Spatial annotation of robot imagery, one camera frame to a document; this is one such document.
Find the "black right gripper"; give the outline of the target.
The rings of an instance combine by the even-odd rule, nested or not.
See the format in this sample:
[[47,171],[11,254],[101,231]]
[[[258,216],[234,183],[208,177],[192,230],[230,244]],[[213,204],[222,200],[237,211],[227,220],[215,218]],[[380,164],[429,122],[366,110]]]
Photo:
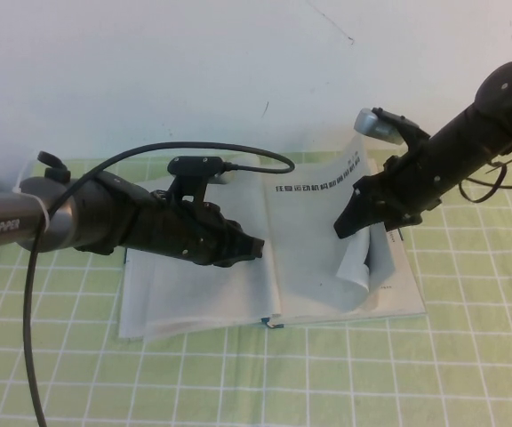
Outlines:
[[381,222],[391,230],[420,223],[421,213],[439,203],[442,190],[435,178],[442,176],[442,154],[433,146],[390,157],[380,172],[360,180],[333,225],[338,238]]

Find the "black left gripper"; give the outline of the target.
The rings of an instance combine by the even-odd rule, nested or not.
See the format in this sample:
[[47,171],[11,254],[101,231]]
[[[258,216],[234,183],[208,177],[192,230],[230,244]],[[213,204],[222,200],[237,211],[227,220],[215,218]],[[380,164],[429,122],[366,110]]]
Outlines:
[[198,265],[229,268],[261,257],[265,242],[226,220],[212,203],[177,200],[155,190],[138,214],[138,248]]

